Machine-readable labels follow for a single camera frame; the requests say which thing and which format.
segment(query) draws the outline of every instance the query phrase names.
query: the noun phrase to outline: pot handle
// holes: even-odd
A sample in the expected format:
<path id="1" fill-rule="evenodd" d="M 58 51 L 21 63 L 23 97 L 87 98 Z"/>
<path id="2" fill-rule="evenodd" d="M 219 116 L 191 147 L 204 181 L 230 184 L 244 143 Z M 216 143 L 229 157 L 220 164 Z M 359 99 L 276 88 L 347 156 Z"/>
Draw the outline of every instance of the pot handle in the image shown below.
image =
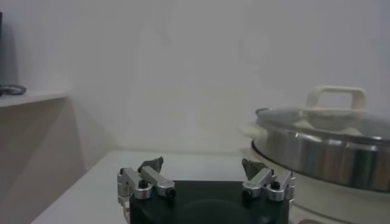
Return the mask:
<path id="1" fill-rule="evenodd" d="M 314 87 L 307 96 L 306 106 L 311 109 L 321 109 L 318 107 L 319 96 L 323 92 L 330 93 L 350 93 L 352 95 L 351 108 L 352 110 L 365 110 L 366 109 L 366 92 L 362 88 L 358 87 L 346 87 L 346 86 L 327 86 L 321 85 Z"/>
<path id="2" fill-rule="evenodd" d="M 246 125 L 242 125 L 238 128 L 238 131 L 244 136 L 252 139 L 263 138 L 266 139 L 268 137 L 268 132 L 262 127 L 259 127 L 256 123 L 249 123 Z"/>

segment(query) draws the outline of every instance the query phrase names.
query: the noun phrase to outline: white wall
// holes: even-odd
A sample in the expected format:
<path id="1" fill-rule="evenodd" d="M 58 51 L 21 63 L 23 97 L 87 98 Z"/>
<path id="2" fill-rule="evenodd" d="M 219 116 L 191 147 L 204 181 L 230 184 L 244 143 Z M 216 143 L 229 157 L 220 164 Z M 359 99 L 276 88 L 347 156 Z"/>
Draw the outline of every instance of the white wall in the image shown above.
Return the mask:
<path id="1" fill-rule="evenodd" d="M 115 149 L 236 152 L 249 143 L 236 127 L 255 109 L 302 105 L 319 84 L 361 86 L 369 110 L 387 116 L 383 7 L 386 0 L 0 0 L 19 81 L 69 88 L 88 169 Z"/>

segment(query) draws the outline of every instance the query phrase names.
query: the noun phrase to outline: glass lid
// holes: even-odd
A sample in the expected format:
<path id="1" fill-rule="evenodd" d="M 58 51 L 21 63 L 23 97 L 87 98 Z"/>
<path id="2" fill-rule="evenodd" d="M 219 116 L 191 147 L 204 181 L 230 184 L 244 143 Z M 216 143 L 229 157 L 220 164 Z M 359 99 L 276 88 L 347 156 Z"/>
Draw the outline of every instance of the glass lid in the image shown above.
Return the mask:
<path id="1" fill-rule="evenodd" d="M 259 109 L 257 116 L 258 125 L 269 128 L 283 128 L 325 138 L 390 142 L 390 122 L 363 111 L 268 108 Z"/>
<path id="2" fill-rule="evenodd" d="M 319 97 L 324 92 L 351 94 L 350 108 L 319 107 Z M 390 144 L 390 121 L 368 114 L 365 110 L 366 93 L 363 89 L 317 86 L 309 93 L 303 108 L 259 109 L 256 114 L 258 125 L 264 128 L 283 128 L 311 136 L 358 143 Z"/>

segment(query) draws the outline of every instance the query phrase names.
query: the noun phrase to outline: stainless steel pot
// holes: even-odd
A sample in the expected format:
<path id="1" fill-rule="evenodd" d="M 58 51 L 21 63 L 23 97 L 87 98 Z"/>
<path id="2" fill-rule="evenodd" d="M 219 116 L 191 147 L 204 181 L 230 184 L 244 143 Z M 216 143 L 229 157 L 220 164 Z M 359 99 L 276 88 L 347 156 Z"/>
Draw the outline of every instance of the stainless steel pot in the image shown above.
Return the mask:
<path id="1" fill-rule="evenodd" d="M 351 109 L 319 108 L 323 92 L 352 94 Z M 301 175 L 390 194 L 390 122 L 367 114 L 360 88 L 318 86 L 305 108 L 264 108 L 243 133 L 269 161 Z"/>

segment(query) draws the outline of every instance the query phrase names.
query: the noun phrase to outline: metal rim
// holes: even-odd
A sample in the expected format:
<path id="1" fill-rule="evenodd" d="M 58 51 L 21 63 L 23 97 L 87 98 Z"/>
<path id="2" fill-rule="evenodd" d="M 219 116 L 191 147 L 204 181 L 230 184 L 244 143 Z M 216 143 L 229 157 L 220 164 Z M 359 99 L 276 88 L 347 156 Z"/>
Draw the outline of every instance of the metal rim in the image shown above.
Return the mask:
<path id="1" fill-rule="evenodd" d="M 261 119 L 258 114 L 262 111 L 266 110 L 275 110 L 273 108 L 261 108 L 256 110 L 256 115 L 258 118 L 258 125 L 260 126 L 266 126 L 266 128 L 274 128 L 274 129 L 284 129 L 289 131 L 294 131 L 296 133 L 303 133 L 311 136 L 317 136 L 322 139 L 335 139 L 339 141 L 347 141 L 347 142 L 353 142 L 357 144 L 364 144 L 364 145 L 380 145 L 380 146 L 390 146 L 390 139 L 375 139 L 367 136 L 353 136 L 353 135 L 346 135 L 346 134 L 337 134 L 337 133 L 331 133 L 321 130 L 315 130 L 315 129 L 307 129 L 307 128 L 301 128 L 301 127 L 295 127 L 293 125 L 286 125 L 286 124 L 280 124 L 276 121 L 270 121 L 266 120 L 264 121 Z"/>
<path id="2" fill-rule="evenodd" d="M 362 188 L 359 188 L 359 187 L 353 187 L 353 186 L 349 186 L 349 185 L 347 185 L 347 184 L 342 184 L 342 183 L 339 183 L 339 182 L 336 182 L 336 181 L 324 180 L 324 179 L 322 179 L 322 178 L 320 178 L 320 177 L 313 176 L 313 175 L 309 175 L 309 174 L 307 174 L 307 173 L 302 172 L 301 170 L 292 169 L 291 167 L 288 167 L 288 166 L 285 166 L 285 165 L 283 165 L 283 164 L 281 164 L 281 163 L 278 163 L 276 160 L 274 160 L 274 159 L 272 159 L 272 158 L 266 156 L 264 153 L 262 153 L 262 152 L 256 147 L 256 145 L 255 145 L 255 143 L 254 143 L 253 141 L 250 143 L 250 146 L 251 146 L 251 148 L 252 148 L 257 154 L 259 154 L 259 155 L 260 155 L 261 157 L 263 157 L 264 159 L 266 159 L 266 160 L 268 160 L 268 161 L 270 161 L 270 162 L 272 162 L 272 163 L 274 163 L 274 164 L 276 164 L 276 165 L 278 165 L 278 166 L 280 166 L 280 167 L 282 167 L 282 168 L 284 168 L 284 169 L 286 169 L 286 170 L 290 170 L 290 171 L 293 171 L 293 172 L 295 172 L 295 173 L 298 173 L 298 174 L 300 174 L 300 175 L 302 175 L 302 176 L 309 177 L 309 178 L 312 178 L 312 179 L 314 179 L 314 180 L 321 181 L 321 182 L 323 182 L 323 183 L 330 183 L 330 184 L 334 184 L 334 185 L 337 185 L 337 186 L 352 188 L 352 189 L 356 189 L 356 190 L 360 190 L 360 191 L 371 191 L 371 192 L 378 192 L 378 193 L 381 193 L 381 194 L 389 194 L 389 195 L 390 195 L 390 192 L 388 192 L 388 191 L 381 191 L 381 190 L 378 190 L 378 189 L 362 189 Z"/>

